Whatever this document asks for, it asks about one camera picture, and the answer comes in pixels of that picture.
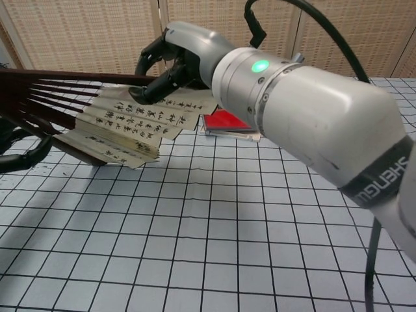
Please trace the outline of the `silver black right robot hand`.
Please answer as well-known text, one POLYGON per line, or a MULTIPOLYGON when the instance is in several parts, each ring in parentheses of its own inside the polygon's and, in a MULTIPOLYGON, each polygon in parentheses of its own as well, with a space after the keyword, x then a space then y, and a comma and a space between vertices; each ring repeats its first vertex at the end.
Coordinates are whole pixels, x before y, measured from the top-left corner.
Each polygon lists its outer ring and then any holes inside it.
POLYGON ((170 22, 162 35, 142 50, 135 74, 145 75, 161 60, 173 60, 172 67, 148 86, 131 87, 129 93, 137 103, 152 105, 194 81, 211 87, 215 68, 234 48, 218 32, 183 21, 170 22))

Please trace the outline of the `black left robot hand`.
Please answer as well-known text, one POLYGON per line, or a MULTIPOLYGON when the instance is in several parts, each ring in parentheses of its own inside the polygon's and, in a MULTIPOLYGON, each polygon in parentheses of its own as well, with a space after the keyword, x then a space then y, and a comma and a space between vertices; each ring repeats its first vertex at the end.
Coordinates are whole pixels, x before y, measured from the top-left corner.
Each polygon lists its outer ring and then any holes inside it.
POLYGON ((11 148, 13 143, 31 135, 30 132, 1 118, 1 174, 30 169, 47 156, 53 145, 50 135, 41 139, 37 147, 24 154, 4 155, 4 152, 11 148))

